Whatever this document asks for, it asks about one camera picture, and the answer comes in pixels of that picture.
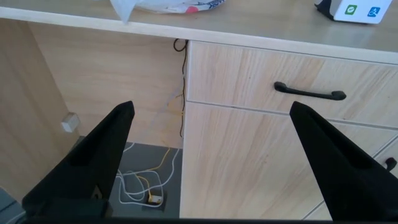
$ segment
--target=wooden panel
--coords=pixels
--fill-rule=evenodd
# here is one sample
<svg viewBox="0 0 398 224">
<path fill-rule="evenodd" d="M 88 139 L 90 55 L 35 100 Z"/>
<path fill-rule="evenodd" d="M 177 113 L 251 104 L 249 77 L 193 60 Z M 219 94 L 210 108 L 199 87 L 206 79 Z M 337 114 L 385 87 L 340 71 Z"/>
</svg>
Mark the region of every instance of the wooden panel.
<svg viewBox="0 0 398 224">
<path fill-rule="evenodd" d="M 327 118 L 398 126 L 398 67 L 201 42 L 191 54 L 189 100 L 285 113 L 299 101 Z M 280 93 L 274 82 L 347 99 Z"/>
<path fill-rule="evenodd" d="M 0 19 L 0 186 L 21 201 L 78 138 L 26 22 Z"/>
<path fill-rule="evenodd" d="M 384 167 L 387 167 L 386 160 L 390 157 L 398 159 L 398 140 L 395 140 L 389 147 L 384 149 L 380 154 L 377 155 L 377 160 Z M 394 176 L 398 177 L 398 168 L 394 168 L 391 171 Z M 307 220 L 331 220 L 331 216 L 328 207 L 323 202 L 315 211 L 313 211 L 307 218 Z"/>
<path fill-rule="evenodd" d="M 386 160 L 390 157 L 398 160 L 398 139 L 396 139 L 391 146 L 389 146 L 387 149 L 383 150 L 379 155 L 377 155 L 376 160 L 384 167 L 387 167 Z M 391 171 L 391 174 L 394 174 L 394 176 L 398 178 L 398 167 L 394 168 Z"/>
<path fill-rule="evenodd" d="M 172 98 L 156 116 L 182 89 L 184 56 L 174 51 L 173 39 L 34 23 L 30 28 L 68 109 L 81 120 L 80 134 L 132 100 L 129 141 L 181 147 L 181 99 Z"/>
<path fill-rule="evenodd" d="M 321 201 L 288 116 L 187 104 L 183 218 L 302 219 Z M 375 154 L 396 131 L 334 124 Z"/>
<path fill-rule="evenodd" d="M 323 202 L 316 210 L 314 210 L 306 220 L 332 220 L 329 209 Z"/>
<path fill-rule="evenodd" d="M 313 3 L 228 0 L 184 15 L 136 10 L 123 24 L 105 0 L 0 0 L 0 17 L 398 64 L 398 1 L 376 26 L 333 22 Z"/>
</svg>

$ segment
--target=desk top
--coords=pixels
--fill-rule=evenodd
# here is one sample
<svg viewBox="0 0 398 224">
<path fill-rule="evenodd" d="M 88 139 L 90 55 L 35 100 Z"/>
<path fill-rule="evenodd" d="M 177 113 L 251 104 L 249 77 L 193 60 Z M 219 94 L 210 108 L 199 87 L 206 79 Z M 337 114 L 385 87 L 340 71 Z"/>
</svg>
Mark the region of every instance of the desk top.
<svg viewBox="0 0 398 224">
<path fill-rule="evenodd" d="M 227 0 L 196 14 L 133 11 L 108 0 L 0 0 L 0 17 L 398 65 L 398 0 L 378 25 L 333 22 L 313 0 Z"/>
</svg>

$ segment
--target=drawer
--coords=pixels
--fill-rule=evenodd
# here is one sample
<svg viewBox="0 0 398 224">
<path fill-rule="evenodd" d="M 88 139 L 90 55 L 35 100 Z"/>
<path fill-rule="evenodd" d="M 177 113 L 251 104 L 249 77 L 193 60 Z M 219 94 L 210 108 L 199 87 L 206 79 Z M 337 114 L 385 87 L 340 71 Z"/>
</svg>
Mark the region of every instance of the drawer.
<svg viewBox="0 0 398 224">
<path fill-rule="evenodd" d="M 386 167 L 386 160 L 391 157 L 398 159 L 398 139 L 395 140 L 387 149 L 377 155 L 375 160 Z M 391 171 L 391 174 L 398 177 L 398 167 L 394 168 Z M 306 220 L 331 220 L 329 209 L 326 204 L 323 202 L 306 218 Z"/>
<path fill-rule="evenodd" d="M 333 123 L 375 154 L 396 131 Z M 289 116 L 187 103 L 182 218 L 300 220 L 323 197 Z"/>
<path fill-rule="evenodd" d="M 288 113 L 292 103 L 329 119 L 398 126 L 398 67 L 230 45 L 192 42 L 188 100 Z M 275 91 L 274 83 L 342 101 Z"/>
</svg>

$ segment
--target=yellow cable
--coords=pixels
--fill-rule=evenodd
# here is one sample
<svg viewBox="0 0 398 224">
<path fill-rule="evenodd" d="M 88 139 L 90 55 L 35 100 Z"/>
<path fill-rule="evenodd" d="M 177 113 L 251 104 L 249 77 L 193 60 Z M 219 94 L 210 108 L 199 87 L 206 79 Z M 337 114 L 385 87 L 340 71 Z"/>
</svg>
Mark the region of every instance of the yellow cable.
<svg viewBox="0 0 398 224">
<path fill-rule="evenodd" d="M 144 181 L 146 181 L 147 185 L 148 185 L 148 188 L 149 188 L 149 181 L 146 178 L 138 176 L 138 175 L 137 175 L 137 177 L 142 179 L 142 180 L 144 180 Z M 152 199 L 152 194 L 150 193 L 150 190 L 148 190 L 148 194 L 149 194 L 149 199 Z"/>
<path fill-rule="evenodd" d="M 168 154 L 168 153 L 170 152 L 170 150 L 171 150 L 170 147 L 168 147 L 168 148 L 169 148 L 169 149 L 168 149 L 167 152 L 164 154 L 163 159 L 162 159 L 162 162 L 160 162 L 159 166 L 154 167 L 154 168 L 151 168 L 151 169 L 147 169 L 147 170 L 145 170 L 145 171 L 156 170 L 156 169 L 159 169 L 160 167 L 162 167 L 163 162 L 164 162 L 164 160 L 166 159 L 167 154 Z"/>
<path fill-rule="evenodd" d="M 171 111 L 172 113 L 178 113 L 179 115 L 183 115 L 183 112 L 181 113 L 181 112 L 176 112 L 176 111 Z M 145 171 L 150 171 L 150 170 L 156 170 L 156 169 L 158 169 L 158 168 L 161 168 L 162 167 L 162 165 L 163 165 L 163 162 L 164 162 L 164 160 L 166 159 L 166 157 L 167 157 L 167 154 L 171 151 L 171 148 L 169 147 L 169 145 L 162 139 L 162 142 L 167 146 L 167 152 L 164 154 L 164 156 L 163 156 L 163 159 L 162 159 L 162 162 L 160 162 L 160 164 L 159 164 L 159 166 L 157 166 L 157 167 L 154 167 L 154 168 L 151 168 L 151 169 L 147 169 L 147 170 L 145 170 Z M 138 176 L 137 175 L 137 177 L 138 178 L 140 178 L 140 179 L 142 179 L 142 180 L 144 180 L 144 181 L 146 181 L 147 182 L 147 185 L 148 185 L 148 188 L 149 188 L 149 181 L 146 179 L 146 178 L 144 178 L 144 177 L 141 177 L 141 176 Z M 150 190 L 148 190 L 148 194 L 149 194 L 149 198 L 151 199 L 152 198 L 152 194 L 150 193 Z"/>
</svg>

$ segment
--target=blue icon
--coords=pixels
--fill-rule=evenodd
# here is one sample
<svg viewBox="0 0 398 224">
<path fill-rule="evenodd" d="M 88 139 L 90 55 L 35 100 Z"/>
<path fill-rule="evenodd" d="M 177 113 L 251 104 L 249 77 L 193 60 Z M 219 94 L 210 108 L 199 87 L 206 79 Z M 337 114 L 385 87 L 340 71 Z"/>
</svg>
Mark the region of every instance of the blue icon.
<svg viewBox="0 0 398 224">
<path fill-rule="evenodd" d="M 376 17 L 380 12 L 380 7 L 372 7 L 368 13 L 368 17 Z"/>
</svg>

